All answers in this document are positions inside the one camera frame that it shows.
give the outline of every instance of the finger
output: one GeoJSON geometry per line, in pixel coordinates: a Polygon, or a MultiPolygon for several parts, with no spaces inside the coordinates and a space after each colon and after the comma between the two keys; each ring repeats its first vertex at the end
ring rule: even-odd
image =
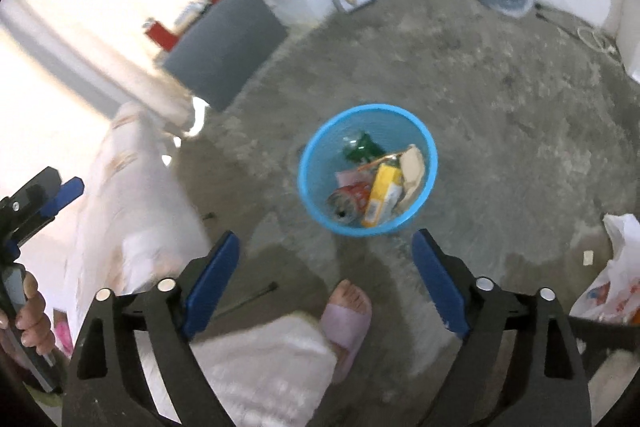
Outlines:
{"type": "Polygon", "coordinates": [[[55,346],[56,337],[53,334],[53,331],[49,331],[49,334],[46,336],[46,338],[36,347],[36,352],[39,355],[47,355],[53,350],[55,346]]]}
{"type": "Polygon", "coordinates": [[[35,326],[44,313],[46,302],[41,293],[36,293],[33,299],[29,299],[15,317],[15,327],[19,330],[28,330],[35,326]]]}
{"type": "Polygon", "coordinates": [[[38,281],[36,281],[36,278],[31,272],[25,274],[22,286],[24,288],[24,296],[27,297],[27,299],[33,299],[37,295],[38,281]]]}
{"type": "Polygon", "coordinates": [[[29,328],[22,334],[20,341],[26,347],[37,346],[47,338],[49,331],[51,331],[51,321],[47,315],[43,315],[34,327],[29,328]]]}

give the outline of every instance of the soda can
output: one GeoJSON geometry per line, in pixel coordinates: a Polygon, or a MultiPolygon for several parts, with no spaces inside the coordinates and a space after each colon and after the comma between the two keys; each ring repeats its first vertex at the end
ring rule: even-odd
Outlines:
{"type": "Polygon", "coordinates": [[[371,185],[365,182],[340,187],[327,199],[338,223],[348,225],[364,216],[371,195],[371,185]]]}

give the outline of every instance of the foot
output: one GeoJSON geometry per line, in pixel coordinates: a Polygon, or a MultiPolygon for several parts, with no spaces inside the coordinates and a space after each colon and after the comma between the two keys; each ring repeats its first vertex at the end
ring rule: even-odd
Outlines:
{"type": "MultiPolygon", "coordinates": [[[[336,289],[334,290],[332,295],[329,297],[328,304],[339,306],[340,308],[345,308],[352,312],[356,312],[357,314],[363,315],[363,319],[364,317],[370,317],[371,315],[371,302],[367,297],[366,293],[364,293],[362,289],[358,288],[356,285],[354,285],[347,279],[341,281],[337,285],[336,289]]],[[[335,330],[334,331],[325,330],[324,333],[326,334],[327,338],[330,340],[332,349],[334,350],[334,353],[338,358],[336,363],[336,375],[341,374],[341,375],[344,375],[345,377],[346,372],[345,372],[344,364],[350,358],[349,355],[351,354],[351,351],[353,349],[357,350],[360,348],[360,344],[362,343],[362,340],[360,339],[358,341],[358,338],[359,337],[364,338],[364,334],[366,334],[366,331],[362,331],[362,330],[353,331],[353,343],[349,343],[345,341],[345,337],[349,336],[348,331],[337,332],[335,330]],[[333,340],[335,338],[342,339],[342,342],[339,344],[338,342],[333,340]]]]}

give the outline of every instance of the hand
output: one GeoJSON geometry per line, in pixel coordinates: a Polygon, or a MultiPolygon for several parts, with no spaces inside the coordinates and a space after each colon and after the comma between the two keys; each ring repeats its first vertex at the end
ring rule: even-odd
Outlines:
{"type": "MultiPolygon", "coordinates": [[[[15,317],[15,326],[19,330],[24,330],[20,341],[23,346],[35,347],[39,355],[46,355],[56,345],[56,338],[51,331],[51,321],[44,313],[46,304],[44,297],[38,291],[38,282],[29,272],[24,277],[24,295],[27,297],[27,304],[15,317]]],[[[6,314],[0,311],[0,329],[5,330],[8,327],[9,320],[6,314]]],[[[2,342],[2,347],[12,358],[16,359],[17,353],[12,353],[12,350],[7,349],[6,344],[6,342],[2,342]]]]}

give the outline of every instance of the pink slipper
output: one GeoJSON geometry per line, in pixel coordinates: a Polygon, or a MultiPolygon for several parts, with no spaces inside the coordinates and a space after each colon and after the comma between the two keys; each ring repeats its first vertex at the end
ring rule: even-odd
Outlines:
{"type": "Polygon", "coordinates": [[[347,357],[336,365],[333,383],[340,383],[347,378],[353,360],[360,350],[364,337],[367,336],[371,324],[371,303],[368,299],[367,302],[369,303],[367,314],[355,312],[338,304],[327,304],[320,318],[320,327],[324,335],[332,343],[338,344],[349,352],[347,357]]]}

